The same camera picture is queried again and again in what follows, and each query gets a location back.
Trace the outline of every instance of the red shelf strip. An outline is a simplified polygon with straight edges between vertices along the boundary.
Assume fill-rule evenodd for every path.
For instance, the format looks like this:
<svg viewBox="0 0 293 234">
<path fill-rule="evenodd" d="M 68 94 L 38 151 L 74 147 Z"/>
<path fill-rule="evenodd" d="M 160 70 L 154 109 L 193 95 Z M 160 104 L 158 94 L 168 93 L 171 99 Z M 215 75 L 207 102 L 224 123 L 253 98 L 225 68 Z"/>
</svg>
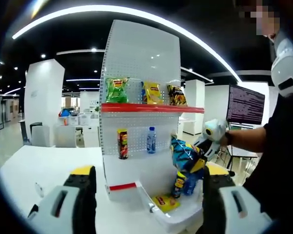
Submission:
<svg viewBox="0 0 293 234">
<path fill-rule="evenodd" d="M 203 114 L 204 108 L 133 103 L 103 103 L 102 112 L 167 112 Z"/>
</svg>

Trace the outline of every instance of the plastic bottle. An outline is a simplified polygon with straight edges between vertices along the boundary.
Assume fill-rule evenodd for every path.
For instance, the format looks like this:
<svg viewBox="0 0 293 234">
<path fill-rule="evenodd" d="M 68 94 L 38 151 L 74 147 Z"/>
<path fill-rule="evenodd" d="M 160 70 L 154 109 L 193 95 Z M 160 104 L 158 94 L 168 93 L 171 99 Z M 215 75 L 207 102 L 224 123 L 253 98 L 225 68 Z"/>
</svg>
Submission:
<svg viewBox="0 0 293 234">
<path fill-rule="evenodd" d="M 190 196 L 193 194 L 197 182 L 197 178 L 194 174 L 190 174 L 188 179 L 185 181 L 184 194 Z"/>
<path fill-rule="evenodd" d="M 155 128 L 150 127 L 149 132 L 147 134 L 146 150 L 149 154 L 153 154 L 155 153 L 155 148 L 156 148 Z"/>
</svg>

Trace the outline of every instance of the computer monitor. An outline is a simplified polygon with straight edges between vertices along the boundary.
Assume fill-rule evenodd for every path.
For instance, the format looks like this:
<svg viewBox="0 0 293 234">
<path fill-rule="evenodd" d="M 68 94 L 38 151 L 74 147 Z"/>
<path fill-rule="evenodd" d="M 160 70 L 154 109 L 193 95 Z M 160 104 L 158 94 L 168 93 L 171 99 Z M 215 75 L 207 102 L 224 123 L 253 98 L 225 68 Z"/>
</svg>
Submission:
<svg viewBox="0 0 293 234">
<path fill-rule="evenodd" d="M 230 85 L 227 121 L 260 125 L 265 95 L 237 85 Z"/>
</svg>

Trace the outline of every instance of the yellow package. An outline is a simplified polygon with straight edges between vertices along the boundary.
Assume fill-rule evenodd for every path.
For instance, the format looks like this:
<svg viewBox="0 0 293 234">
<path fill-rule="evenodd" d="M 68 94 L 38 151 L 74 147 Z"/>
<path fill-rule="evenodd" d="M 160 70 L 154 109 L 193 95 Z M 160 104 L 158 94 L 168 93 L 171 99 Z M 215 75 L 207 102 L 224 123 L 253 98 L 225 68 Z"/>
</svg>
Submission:
<svg viewBox="0 0 293 234">
<path fill-rule="evenodd" d="M 163 104 L 159 84 L 151 82 L 142 82 L 142 103 Z"/>
<path fill-rule="evenodd" d="M 171 195 L 155 196 L 152 198 L 152 201 L 154 201 L 157 207 L 163 212 L 169 212 L 180 206 L 180 202 L 178 202 Z"/>
<path fill-rule="evenodd" d="M 170 105 L 172 106 L 188 106 L 186 97 L 181 88 L 174 85 L 168 85 L 168 94 L 170 98 Z"/>
</svg>

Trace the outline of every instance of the ceiling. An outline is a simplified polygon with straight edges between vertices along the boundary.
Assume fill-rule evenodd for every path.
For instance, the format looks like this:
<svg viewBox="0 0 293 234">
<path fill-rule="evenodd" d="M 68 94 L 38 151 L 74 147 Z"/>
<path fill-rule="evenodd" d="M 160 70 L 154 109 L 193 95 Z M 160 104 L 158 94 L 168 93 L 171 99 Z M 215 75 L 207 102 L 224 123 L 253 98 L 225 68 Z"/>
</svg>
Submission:
<svg viewBox="0 0 293 234">
<path fill-rule="evenodd" d="M 185 36 L 153 21 L 110 12 L 86 12 L 70 14 L 49 20 L 31 29 L 16 40 L 11 36 L 28 24 L 32 12 L 30 1 L 23 4 L 19 17 L 11 22 L 6 39 L 0 48 L 0 93 L 5 93 L 25 84 L 25 71 L 34 62 L 56 59 L 64 68 L 65 92 L 77 92 L 79 88 L 98 87 L 98 82 L 67 82 L 66 79 L 100 78 L 103 53 L 78 53 L 56 55 L 57 52 L 81 49 L 105 49 L 108 33 L 114 20 L 128 20 L 159 28 L 179 37 L 181 66 L 192 68 L 196 73 L 208 76 L 226 72 L 202 47 Z M 90 0 L 49 0 L 33 18 L 38 19 L 57 10 L 72 6 L 94 4 Z M 95 4 L 126 6 L 161 16 L 195 34 L 213 48 L 234 70 L 270 70 L 271 55 L 269 40 L 257 36 L 255 26 L 239 18 L 232 0 L 96 0 Z M 182 72 L 185 80 L 197 76 Z M 242 76 L 242 80 L 271 81 L 269 76 Z M 217 77 L 215 84 L 235 83 L 232 76 Z"/>
</svg>

